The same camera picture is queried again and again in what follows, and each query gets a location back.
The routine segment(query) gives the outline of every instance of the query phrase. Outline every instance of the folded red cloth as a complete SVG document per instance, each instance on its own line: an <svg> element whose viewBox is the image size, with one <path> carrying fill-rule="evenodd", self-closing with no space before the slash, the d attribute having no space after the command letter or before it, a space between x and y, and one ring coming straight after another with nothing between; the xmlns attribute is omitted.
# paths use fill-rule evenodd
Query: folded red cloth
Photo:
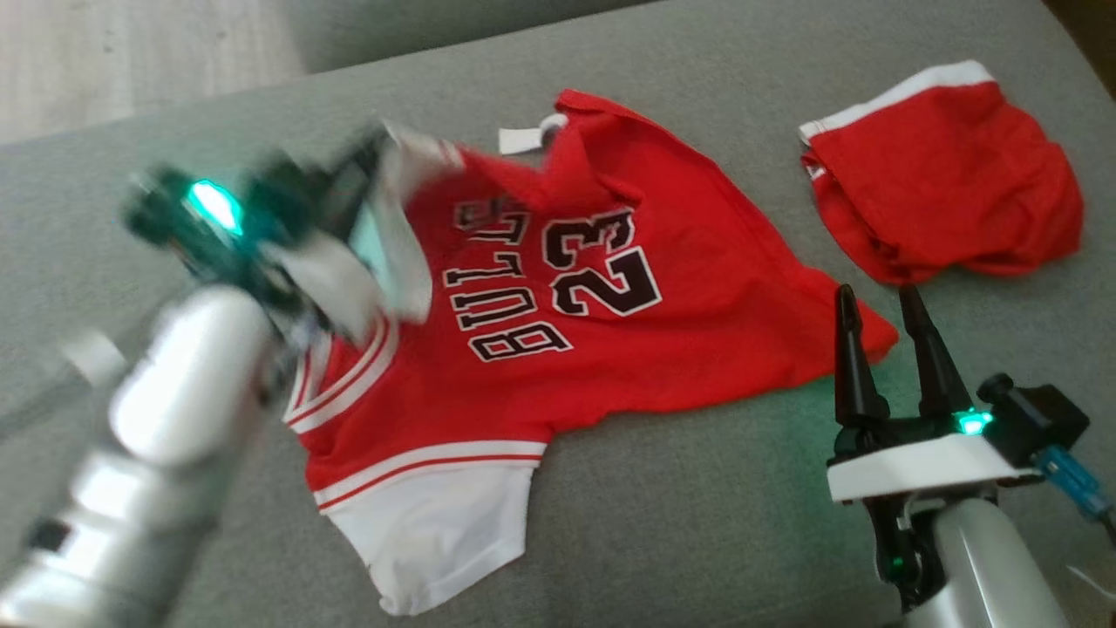
<svg viewBox="0 0 1116 628"><path fill-rule="evenodd" d="M822 221L877 281L953 263L1020 274L1078 249L1065 153L977 61L925 69L799 132Z"/></svg>

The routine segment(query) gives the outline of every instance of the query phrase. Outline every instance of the white sleeve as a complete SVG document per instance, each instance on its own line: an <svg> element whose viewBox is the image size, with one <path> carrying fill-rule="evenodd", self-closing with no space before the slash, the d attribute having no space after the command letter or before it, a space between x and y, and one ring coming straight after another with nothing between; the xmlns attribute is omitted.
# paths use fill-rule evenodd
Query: white sleeve
<svg viewBox="0 0 1116 628"><path fill-rule="evenodd" d="M533 464L404 474L323 511L356 549L391 615L419 615L523 553Z"/></svg>

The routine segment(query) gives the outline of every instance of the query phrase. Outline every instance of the light wood floor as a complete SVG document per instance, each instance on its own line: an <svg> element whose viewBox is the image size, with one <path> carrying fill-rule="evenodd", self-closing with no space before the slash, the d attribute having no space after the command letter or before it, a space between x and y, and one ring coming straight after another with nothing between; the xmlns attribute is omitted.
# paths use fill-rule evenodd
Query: light wood floor
<svg viewBox="0 0 1116 628"><path fill-rule="evenodd" d="M0 0L0 143L302 74L272 0Z"/></svg>

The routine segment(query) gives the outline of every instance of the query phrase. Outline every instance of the gray fabric surface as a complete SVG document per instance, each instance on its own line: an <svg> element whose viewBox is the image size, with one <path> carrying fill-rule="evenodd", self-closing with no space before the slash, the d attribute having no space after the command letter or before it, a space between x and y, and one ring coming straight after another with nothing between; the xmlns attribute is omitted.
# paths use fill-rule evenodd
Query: gray fabric surface
<svg viewBox="0 0 1116 628"><path fill-rule="evenodd" d="M1094 419L1080 458L1116 486L1116 107L1038 1L677 0L311 77L296 85L0 147L0 407L36 390L42 344L133 319L183 272L113 222L128 173L155 160L230 180L279 145L323 157L374 113L493 148L576 87L656 119L718 161L802 261L893 322L818 220L799 123L930 65L975 58L1072 162L1084 250L1018 279L946 272L924 298L965 380L1051 381ZM747 348L725 348L743 351ZM903 344L876 370L916 406ZM71 408L0 447L0 564L59 491L87 434ZM319 518L304 455L272 422L175 626L867 626L898 612L873 576L859 508L831 505L831 381L672 417L618 417L560 437L536 475L527 554L413 620L377 607L356 554ZM1049 486L1003 499L1056 588L1106 551Z"/></svg>
<svg viewBox="0 0 1116 628"><path fill-rule="evenodd" d="M310 71L348 67L648 0L280 0Z"/></svg>

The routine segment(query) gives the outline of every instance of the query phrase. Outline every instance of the red garment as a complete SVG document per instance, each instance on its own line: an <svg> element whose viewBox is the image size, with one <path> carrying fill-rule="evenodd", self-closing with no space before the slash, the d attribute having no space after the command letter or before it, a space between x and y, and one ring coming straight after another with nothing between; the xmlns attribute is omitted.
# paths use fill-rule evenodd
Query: red garment
<svg viewBox="0 0 1116 628"><path fill-rule="evenodd" d="M300 373L286 421L307 481L388 612L436 606L522 552L527 479L556 434L833 370L837 283L712 161L603 98L565 91L557 108L569 122L541 172L462 149L460 171L412 197L426 323L385 323L362 350L324 342ZM863 318L879 360L896 331ZM480 470L507 473L461 475ZM491 512L518 472L504 530Z"/></svg>
<svg viewBox="0 0 1116 628"><path fill-rule="evenodd" d="M977 61L929 68L800 132L822 221L877 281L953 263L1020 274L1078 249L1066 155Z"/></svg>

